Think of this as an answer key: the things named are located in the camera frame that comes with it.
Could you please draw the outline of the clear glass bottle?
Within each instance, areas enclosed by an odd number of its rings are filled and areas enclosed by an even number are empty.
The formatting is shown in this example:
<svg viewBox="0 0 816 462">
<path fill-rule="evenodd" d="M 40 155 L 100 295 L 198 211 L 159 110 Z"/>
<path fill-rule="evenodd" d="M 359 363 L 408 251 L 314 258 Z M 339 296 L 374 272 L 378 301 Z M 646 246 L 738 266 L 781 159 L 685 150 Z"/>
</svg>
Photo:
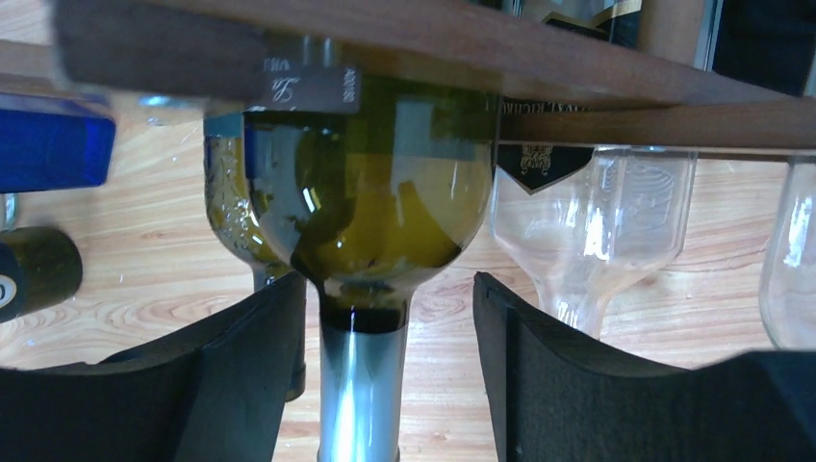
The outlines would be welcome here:
<svg viewBox="0 0 816 462">
<path fill-rule="evenodd" d="M 777 348 L 815 348 L 815 161 L 788 164 L 758 293 L 766 333 Z"/>
</svg>

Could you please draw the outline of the blue square glass bottle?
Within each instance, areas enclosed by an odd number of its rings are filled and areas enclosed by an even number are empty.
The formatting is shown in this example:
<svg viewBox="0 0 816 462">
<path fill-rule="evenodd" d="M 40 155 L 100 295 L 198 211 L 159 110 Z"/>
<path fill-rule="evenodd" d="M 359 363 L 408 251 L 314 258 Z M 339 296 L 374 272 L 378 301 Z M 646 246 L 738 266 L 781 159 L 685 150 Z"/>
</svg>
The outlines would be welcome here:
<svg viewBox="0 0 816 462">
<path fill-rule="evenodd" d="M 1 94 L 1 192 L 99 187 L 116 122 L 106 97 Z"/>
</svg>

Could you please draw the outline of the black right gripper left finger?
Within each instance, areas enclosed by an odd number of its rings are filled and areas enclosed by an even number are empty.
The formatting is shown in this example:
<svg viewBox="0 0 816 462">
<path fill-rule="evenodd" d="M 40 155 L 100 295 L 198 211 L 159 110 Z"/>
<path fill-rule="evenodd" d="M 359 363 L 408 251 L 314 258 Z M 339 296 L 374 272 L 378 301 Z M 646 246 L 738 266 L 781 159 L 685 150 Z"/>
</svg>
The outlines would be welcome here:
<svg viewBox="0 0 816 462">
<path fill-rule="evenodd" d="M 2 459 L 269 461 L 305 290 L 292 272 L 99 363 L 2 370 Z"/>
</svg>

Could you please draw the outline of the dark bottle white label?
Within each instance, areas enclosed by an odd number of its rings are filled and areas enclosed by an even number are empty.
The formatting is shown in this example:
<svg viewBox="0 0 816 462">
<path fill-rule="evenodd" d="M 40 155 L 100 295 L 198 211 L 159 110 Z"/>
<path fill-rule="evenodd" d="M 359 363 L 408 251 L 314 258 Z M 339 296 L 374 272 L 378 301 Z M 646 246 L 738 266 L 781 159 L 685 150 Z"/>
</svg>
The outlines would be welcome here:
<svg viewBox="0 0 816 462">
<path fill-rule="evenodd" d="M 53 226 L 1 233 L 1 321 L 35 313 L 74 296 L 83 281 L 79 249 Z"/>
</svg>

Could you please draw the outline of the dark bottle barcode label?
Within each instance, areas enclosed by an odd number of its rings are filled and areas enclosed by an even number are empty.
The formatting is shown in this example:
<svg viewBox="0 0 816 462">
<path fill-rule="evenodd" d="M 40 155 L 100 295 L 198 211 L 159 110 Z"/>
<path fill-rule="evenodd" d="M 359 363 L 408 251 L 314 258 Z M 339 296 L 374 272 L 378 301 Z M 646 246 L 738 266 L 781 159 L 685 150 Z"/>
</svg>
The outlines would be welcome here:
<svg viewBox="0 0 816 462">
<path fill-rule="evenodd" d="M 412 297 L 483 221 L 500 99 L 340 57 L 329 38 L 270 39 L 245 174 L 266 241 L 319 296 L 319 460 L 396 461 Z"/>
</svg>

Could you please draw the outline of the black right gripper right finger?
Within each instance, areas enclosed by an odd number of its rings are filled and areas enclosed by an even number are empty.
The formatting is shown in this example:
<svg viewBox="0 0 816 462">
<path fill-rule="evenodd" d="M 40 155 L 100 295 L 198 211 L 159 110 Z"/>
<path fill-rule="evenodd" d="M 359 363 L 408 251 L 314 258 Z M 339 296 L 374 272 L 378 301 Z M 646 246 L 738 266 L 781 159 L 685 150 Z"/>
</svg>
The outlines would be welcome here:
<svg viewBox="0 0 816 462">
<path fill-rule="evenodd" d="M 486 272 L 473 319 L 501 461 L 811 461 L 815 355 L 695 370 L 602 343 Z"/>
</svg>

